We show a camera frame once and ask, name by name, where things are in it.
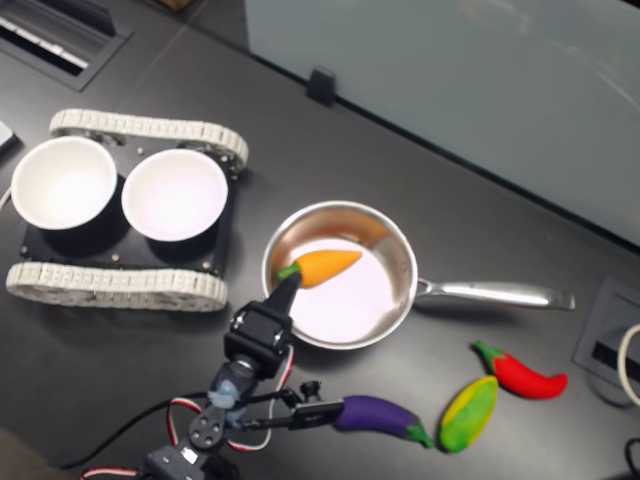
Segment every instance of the pan handle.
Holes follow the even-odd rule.
[[[505,303],[520,307],[573,310],[573,295],[551,288],[511,282],[455,282],[435,283],[418,279],[416,297],[447,296]]]

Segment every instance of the pepper green stem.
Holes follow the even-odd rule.
[[[496,368],[494,364],[494,360],[496,358],[504,358],[504,353],[502,350],[497,348],[490,347],[489,345],[485,345],[480,340],[473,344],[474,348],[480,352],[482,358],[487,363],[487,366],[491,370],[491,373],[496,373]]]
[[[407,427],[407,439],[412,442],[419,442],[425,448],[433,447],[433,440],[429,438],[422,425],[409,425]]]
[[[292,273],[301,273],[300,265],[298,265],[298,262],[293,262],[288,267],[284,267],[283,269],[278,270],[278,273],[276,273],[276,278],[278,279],[278,282],[281,282]]]

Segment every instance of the orange carrot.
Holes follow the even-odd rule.
[[[318,250],[301,255],[288,267],[284,267],[276,274],[278,281],[282,281],[294,272],[302,277],[300,284],[303,288],[311,288],[326,282],[343,270],[353,265],[360,257],[356,250]]]

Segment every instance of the eggplant green stem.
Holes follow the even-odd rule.
[[[433,440],[429,438],[422,425],[410,425],[407,427],[407,438],[412,442],[420,442],[424,448],[433,447]]]
[[[276,278],[278,279],[278,282],[281,282],[292,273],[301,273],[300,265],[298,265],[298,262],[293,262],[288,267],[284,267],[283,269],[278,270],[278,273],[276,273]]]

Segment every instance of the vent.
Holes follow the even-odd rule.
[[[130,35],[98,0],[0,0],[0,51],[76,90]]]

